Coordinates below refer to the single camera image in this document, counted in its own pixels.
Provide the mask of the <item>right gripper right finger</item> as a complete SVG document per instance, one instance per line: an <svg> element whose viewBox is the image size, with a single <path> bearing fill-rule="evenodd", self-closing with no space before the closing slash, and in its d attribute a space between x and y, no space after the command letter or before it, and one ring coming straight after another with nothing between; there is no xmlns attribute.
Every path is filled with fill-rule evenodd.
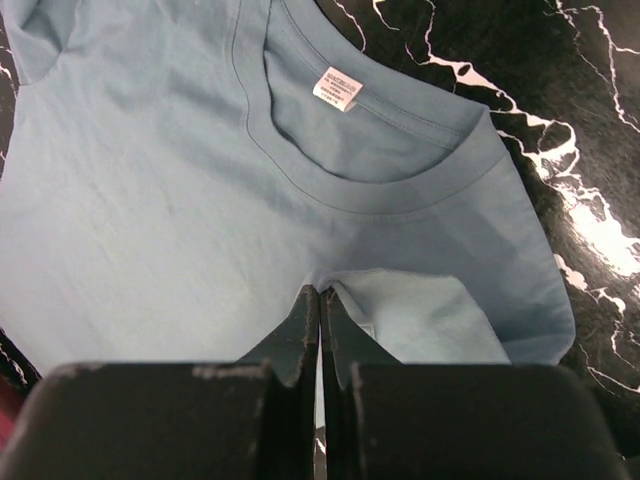
<svg viewBox="0 0 640 480"><path fill-rule="evenodd" d="M599 406L562 367L403 364L320 297L331 479L627 479Z"/></svg>

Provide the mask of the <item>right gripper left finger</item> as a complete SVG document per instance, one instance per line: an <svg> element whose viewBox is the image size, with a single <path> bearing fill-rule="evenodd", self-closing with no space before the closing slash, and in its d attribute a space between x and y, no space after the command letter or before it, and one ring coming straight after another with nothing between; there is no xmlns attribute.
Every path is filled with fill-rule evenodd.
<svg viewBox="0 0 640 480"><path fill-rule="evenodd" d="M233 363L77 363L34 388L5 479L309 479L319 296Z"/></svg>

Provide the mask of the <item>blue t-shirt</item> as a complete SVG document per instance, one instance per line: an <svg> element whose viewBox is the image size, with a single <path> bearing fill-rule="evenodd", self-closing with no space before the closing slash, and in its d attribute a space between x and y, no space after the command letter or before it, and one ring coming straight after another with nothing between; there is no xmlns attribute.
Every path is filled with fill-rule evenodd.
<svg viewBox="0 0 640 480"><path fill-rule="evenodd" d="M405 362L555 364L575 338L488 109L311 1L5 1L20 87L1 323L41 374L235 360L302 285Z"/></svg>

